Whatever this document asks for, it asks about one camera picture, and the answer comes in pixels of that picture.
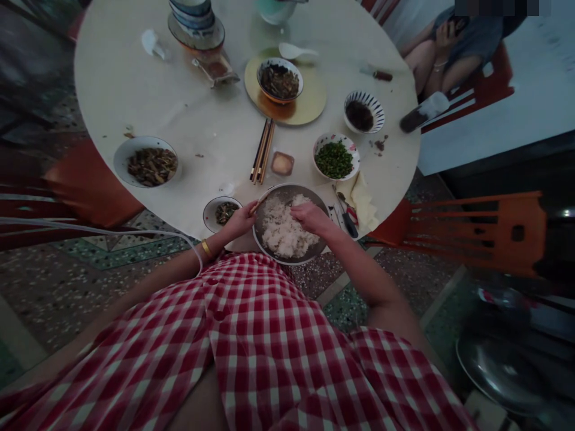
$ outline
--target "white spoon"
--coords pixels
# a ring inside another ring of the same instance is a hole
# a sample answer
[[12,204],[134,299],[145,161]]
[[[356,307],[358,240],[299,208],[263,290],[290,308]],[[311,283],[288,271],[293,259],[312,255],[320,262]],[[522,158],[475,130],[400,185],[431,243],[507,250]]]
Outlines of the white spoon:
[[280,48],[280,54],[286,60],[293,60],[293,59],[295,59],[295,58],[297,58],[303,54],[310,54],[310,55],[315,55],[315,56],[319,55],[319,53],[317,51],[309,50],[309,49],[302,49],[302,48],[297,47],[296,45],[288,44],[285,42],[280,43],[279,48]]

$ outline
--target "mobile phone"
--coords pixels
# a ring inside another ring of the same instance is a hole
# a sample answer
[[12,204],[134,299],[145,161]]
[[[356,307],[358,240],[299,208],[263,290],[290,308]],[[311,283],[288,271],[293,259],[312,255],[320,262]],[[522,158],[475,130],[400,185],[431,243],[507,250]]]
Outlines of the mobile phone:
[[448,18],[447,22],[453,22],[455,27],[455,37],[465,30],[469,25],[470,18],[465,16],[455,16],[455,12]]

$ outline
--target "red plaid dress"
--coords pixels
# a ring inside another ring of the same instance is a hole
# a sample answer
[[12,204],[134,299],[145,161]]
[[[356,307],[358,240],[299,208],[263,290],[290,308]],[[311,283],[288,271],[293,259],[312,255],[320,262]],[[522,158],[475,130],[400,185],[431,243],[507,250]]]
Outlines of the red plaid dress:
[[341,333],[256,253],[125,312],[53,381],[0,399],[0,427],[162,430],[212,365],[231,430],[474,429],[419,350],[378,329]]

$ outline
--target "hand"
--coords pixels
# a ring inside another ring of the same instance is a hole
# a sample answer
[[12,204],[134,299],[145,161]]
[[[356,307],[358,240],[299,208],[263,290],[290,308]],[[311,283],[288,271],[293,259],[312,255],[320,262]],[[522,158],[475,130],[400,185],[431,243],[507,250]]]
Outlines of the hand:
[[292,207],[291,215],[299,221],[304,230],[322,238],[337,228],[325,212],[311,202]]
[[226,235],[230,241],[233,241],[247,233],[256,223],[256,215],[254,214],[250,217],[249,212],[257,203],[257,201],[253,201],[245,207],[235,210],[234,215],[232,215],[221,230],[221,232]]
[[455,23],[453,21],[445,21],[439,26],[435,34],[435,58],[438,63],[449,60],[449,53],[459,40],[460,37],[455,37]]

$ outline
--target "gold plate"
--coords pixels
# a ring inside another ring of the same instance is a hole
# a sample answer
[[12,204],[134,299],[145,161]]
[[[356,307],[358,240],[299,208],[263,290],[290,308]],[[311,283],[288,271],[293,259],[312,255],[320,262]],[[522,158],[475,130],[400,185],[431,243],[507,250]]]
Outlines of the gold plate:
[[258,84],[258,67],[269,57],[281,57],[278,48],[268,48],[252,58],[244,76],[247,94],[262,114],[273,118],[277,123],[301,126],[318,118],[328,100],[328,92],[322,80],[316,74],[316,68],[311,63],[293,60],[304,77],[304,90],[300,96],[287,105],[275,104],[269,100]]

